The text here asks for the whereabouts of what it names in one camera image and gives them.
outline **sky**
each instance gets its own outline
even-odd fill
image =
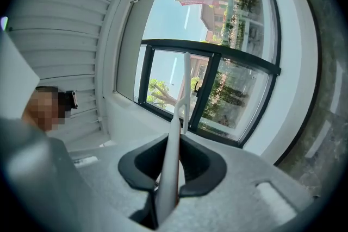
[[[181,6],[175,0],[154,0],[148,17],[143,39],[181,39],[201,41],[206,38],[207,29],[201,20],[199,4]],[[140,49],[137,72],[142,67],[145,48]],[[184,54],[156,51],[150,78],[163,80],[169,87],[169,94],[177,98],[184,75]],[[140,74],[135,77],[135,88],[139,88]]]

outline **concrete floor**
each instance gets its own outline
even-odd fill
[[[330,191],[348,153],[348,34],[335,0],[309,0],[318,24],[320,82],[313,112],[278,165],[307,190]]]

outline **black window frame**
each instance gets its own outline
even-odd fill
[[[190,54],[209,57],[206,74],[201,86],[202,93],[198,96],[196,106],[192,112],[192,116],[189,122],[189,131],[206,139],[242,148],[260,122],[271,98],[276,78],[281,74],[281,68],[279,66],[281,57],[281,26],[279,11],[276,0],[270,0],[270,2],[275,32],[274,54],[272,62],[268,62],[252,54],[237,49],[218,46],[211,43],[170,39],[142,40],[141,44],[146,45],[146,51],[144,56],[144,63],[142,66],[139,98],[137,104],[167,121],[171,121],[173,118],[173,115],[171,113],[157,108],[154,105],[146,103],[148,83],[150,81],[152,62],[156,50],[182,53],[189,52]],[[198,127],[200,118],[202,117],[203,111],[206,107],[221,58],[227,58],[235,62],[240,62],[250,68],[261,70],[269,75],[266,89],[260,100],[259,106],[238,141],[226,138],[212,131],[207,131]]]

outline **white rod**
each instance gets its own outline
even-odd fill
[[[170,122],[167,147],[163,161],[161,178],[158,186],[156,199],[156,215],[158,224],[164,222],[174,210],[178,198],[178,175],[179,175],[179,143],[180,143],[180,120],[179,108],[185,105],[184,132],[188,127],[190,106],[190,54],[185,53],[185,95],[177,102],[174,108],[174,116]]]

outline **corrugated white panel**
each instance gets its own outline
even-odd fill
[[[14,0],[7,31],[40,77],[40,85],[77,92],[78,109],[49,136],[68,148],[98,147],[108,138],[98,121],[95,59],[112,0]]]

